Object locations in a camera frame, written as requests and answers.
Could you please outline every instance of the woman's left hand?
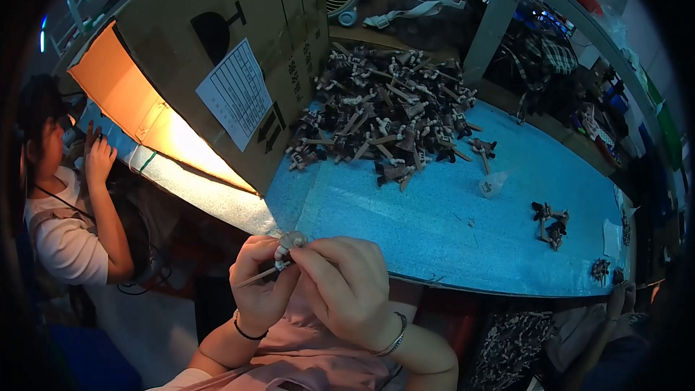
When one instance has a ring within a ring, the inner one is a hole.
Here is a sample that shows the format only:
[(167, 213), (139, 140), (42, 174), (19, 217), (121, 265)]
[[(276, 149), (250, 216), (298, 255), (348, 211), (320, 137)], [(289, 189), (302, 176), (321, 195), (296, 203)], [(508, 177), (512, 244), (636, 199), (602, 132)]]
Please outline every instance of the woman's left hand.
[(258, 275), (258, 265), (272, 259), (280, 242), (275, 237), (257, 235), (248, 238), (241, 247), (236, 262), (229, 268), (229, 283), (239, 309), (237, 324), (244, 334), (259, 337), (284, 315), (287, 303), (300, 277), (299, 266), (289, 266), (280, 272), (277, 281), (248, 284), (243, 281)]

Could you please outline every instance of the blue storage bin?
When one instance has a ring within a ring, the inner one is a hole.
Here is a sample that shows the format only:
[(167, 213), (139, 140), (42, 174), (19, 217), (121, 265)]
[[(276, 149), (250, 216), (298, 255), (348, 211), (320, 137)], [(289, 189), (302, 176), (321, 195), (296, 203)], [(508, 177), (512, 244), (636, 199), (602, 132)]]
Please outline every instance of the blue storage bin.
[(101, 329), (48, 325), (82, 391), (140, 391), (140, 375)]

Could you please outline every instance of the woman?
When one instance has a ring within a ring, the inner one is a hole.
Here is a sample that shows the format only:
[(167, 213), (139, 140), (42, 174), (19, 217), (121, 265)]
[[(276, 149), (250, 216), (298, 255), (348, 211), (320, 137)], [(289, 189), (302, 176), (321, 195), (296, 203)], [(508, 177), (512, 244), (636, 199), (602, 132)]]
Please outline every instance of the woman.
[(237, 288), (278, 245), (270, 236), (246, 241), (229, 270), (234, 317), (155, 390), (388, 390), (385, 357), (408, 371), (408, 390), (456, 389), (458, 360), (446, 341), (390, 309), (377, 244), (318, 239), (290, 250), (296, 264), (276, 282)]
[[(24, 216), (36, 256), (48, 273), (71, 285), (131, 281), (150, 264), (148, 229), (144, 241), (129, 244), (106, 188), (117, 151), (99, 128), (93, 133), (90, 123), (80, 178), (60, 165), (63, 128), (58, 121), (66, 113), (52, 78), (32, 77), (21, 94), (17, 126), (26, 156)], [(142, 219), (131, 207), (137, 225)], [(170, 232), (173, 223), (169, 219), (165, 230)]]

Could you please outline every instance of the person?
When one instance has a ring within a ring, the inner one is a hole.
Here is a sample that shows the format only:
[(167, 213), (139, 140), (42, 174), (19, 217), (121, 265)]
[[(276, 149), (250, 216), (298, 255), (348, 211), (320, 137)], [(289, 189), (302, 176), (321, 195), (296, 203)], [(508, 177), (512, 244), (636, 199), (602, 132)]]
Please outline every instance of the person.
[[(652, 304), (652, 330), (660, 318), (660, 304), (656, 299)], [(639, 320), (631, 322), (634, 307), (634, 282), (615, 285), (606, 304), (604, 320), (561, 380), (563, 390), (613, 390), (629, 385), (648, 353), (650, 336), (640, 332)]]
[(407, 323), (388, 302), (377, 244), (317, 239), (290, 250), (275, 282), (237, 287), (279, 245), (252, 236), (229, 269), (238, 306), (200, 344), (188, 368), (151, 391), (393, 389), (384, 357), (409, 373), (408, 390), (455, 390), (458, 360), (439, 335)]
[[(22, 136), (26, 160), (27, 197), (24, 218), (35, 255), (59, 282), (71, 285), (105, 285), (132, 281), (152, 264), (152, 244), (160, 244), (176, 223), (177, 216), (153, 210), (155, 203), (143, 199), (144, 228), (140, 215), (131, 220), (143, 241), (129, 241), (119, 208), (106, 186), (116, 148), (109, 145), (100, 127), (90, 122), (83, 142), (84, 170), (76, 174), (61, 166), (63, 127), (67, 114), (53, 78), (31, 77), (20, 94), (17, 129)], [(139, 190), (133, 194), (143, 195)], [(138, 206), (131, 206), (132, 213)]]

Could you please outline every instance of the cardboard box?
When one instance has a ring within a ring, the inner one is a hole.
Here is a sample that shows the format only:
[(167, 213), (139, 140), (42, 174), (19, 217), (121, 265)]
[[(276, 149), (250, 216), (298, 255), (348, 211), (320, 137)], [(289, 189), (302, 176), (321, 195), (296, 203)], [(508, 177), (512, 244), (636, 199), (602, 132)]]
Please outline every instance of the cardboard box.
[[(241, 151), (196, 88), (244, 39), (272, 105)], [(264, 195), (327, 48), (325, 0), (129, 0), (69, 72), (136, 142)]]

